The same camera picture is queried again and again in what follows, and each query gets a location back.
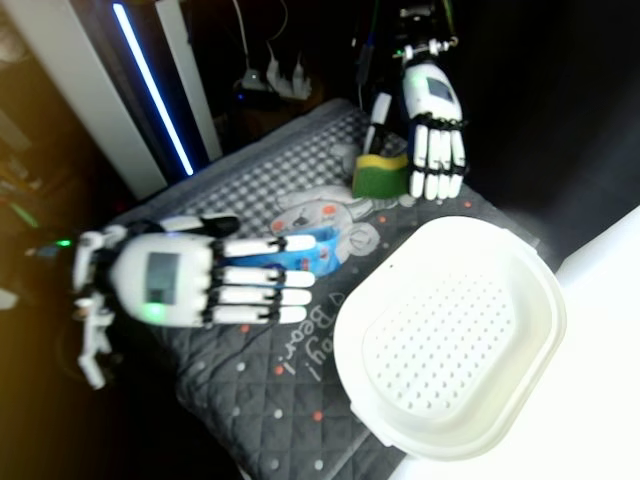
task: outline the sponge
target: sponge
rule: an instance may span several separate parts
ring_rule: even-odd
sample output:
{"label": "sponge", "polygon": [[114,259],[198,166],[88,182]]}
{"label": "sponge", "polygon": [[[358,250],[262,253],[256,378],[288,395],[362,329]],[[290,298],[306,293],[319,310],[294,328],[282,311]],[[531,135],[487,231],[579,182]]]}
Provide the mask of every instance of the sponge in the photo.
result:
{"label": "sponge", "polygon": [[353,197],[392,198],[408,192],[407,155],[361,155],[353,174]]}

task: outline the electrical cord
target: electrical cord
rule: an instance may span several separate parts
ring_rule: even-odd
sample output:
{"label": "electrical cord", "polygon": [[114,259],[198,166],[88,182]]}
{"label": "electrical cord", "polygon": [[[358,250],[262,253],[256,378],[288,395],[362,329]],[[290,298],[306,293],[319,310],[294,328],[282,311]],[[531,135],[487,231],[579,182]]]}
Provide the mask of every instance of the electrical cord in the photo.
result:
{"label": "electrical cord", "polygon": [[282,22],[282,26],[280,27],[280,30],[278,30],[278,33],[268,39],[267,42],[272,42],[273,40],[278,38],[282,34],[282,32],[284,32],[284,29],[287,27],[287,23],[289,22],[289,9],[287,8],[287,4],[284,3],[284,0],[280,0],[280,3],[282,4],[282,8],[284,9],[284,21]]}
{"label": "electrical cord", "polygon": [[240,36],[242,37],[242,46],[244,47],[244,56],[247,63],[247,68],[249,66],[249,49],[247,48],[247,37],[244,34],[244,21],[242,20],[242,12],[240,11],[240,5],[238,5],[238,0],[231,0],[233,2],[233,6],[236,8],[236,14],[238,15],[238,24],[240,25]]}

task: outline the checkered pattern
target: checkered pattern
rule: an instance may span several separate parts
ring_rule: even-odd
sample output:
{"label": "checkered pattern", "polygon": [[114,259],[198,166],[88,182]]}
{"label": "checkered pattern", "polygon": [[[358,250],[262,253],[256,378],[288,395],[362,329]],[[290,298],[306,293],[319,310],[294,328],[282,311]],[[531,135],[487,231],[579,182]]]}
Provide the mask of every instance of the checkered pattern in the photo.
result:
{"label": "checkered pattern", "polygon": [[[316,111],[284,127],[295,135],[277,141],[267,137],[260,150],[248,150],[260,151],[260,158],[247,162],[245,151],[244,157],[236,154],[221,160],[238,165],[230,174],[224,170],[224,178],[212,175],[214,165],[119,220],[231,210],[243,221],[240,235],[267,233],[280,213],[279,195],[347,182],[342,159],[334,158],[330,150],[335,144],[360,144],[367,119],[344,101],[319,110],[322,115]],[[391,136],[383,153],[397,153],[403,146],[402,140]],[[182,405],[254,480],[385,480],[401,461],[401,452],[383,447],[351,414],[331,353],[332,322],[341,298],[419,225],[445,215],[483,218],[535,241],[463,187],[459,198],[442,205],[419,201],[411,207],[380,206],[358,219],[376,229],[380,244],[368,256],[352,256],[313,286],[309,318],[320,318],[322,328],[311,328],[310,322],[250,328],[218,325],[209,330],[152,328],[175,357]]]}

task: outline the robotic hand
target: robotic hand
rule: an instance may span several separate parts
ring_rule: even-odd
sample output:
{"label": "robotic hand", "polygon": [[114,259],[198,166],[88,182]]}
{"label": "robotic hand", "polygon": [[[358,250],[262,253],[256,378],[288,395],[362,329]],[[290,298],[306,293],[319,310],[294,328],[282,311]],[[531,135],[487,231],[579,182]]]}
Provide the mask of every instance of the robotic hand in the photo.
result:
{"label": "robotic hand", "polygon": [[[434,12],[437,12],[434,2],[400,11],[404,33],[399,38],[404,49],[396,51],[393,57],[402,58],[402,97],[409,120],[409,193],[415,198],[424,194],[427,200],[444,200],[460,193],[466,159],[460,133],[463,126],[460,102],[446,74],[435,63],[440,52],[457,44],[457,38],[430,38],[424,25],[433,26]],[[382,149],[384,123],[391,103],[390,94],[377,96],[364,153],[379,153]]]}
{"label": "robotic hand", "polygon": [[95,389],[105,384],[95,360],[110,353],[105,330],[117,302],[131,317],[162,327],[293,323],[306,318],[311,272],[227,266],[226,259],[315,247],[311,235],[220,240],[239,228],[234,215],[174,217],[81,235],[73,269],[84,319],[78,364]]}

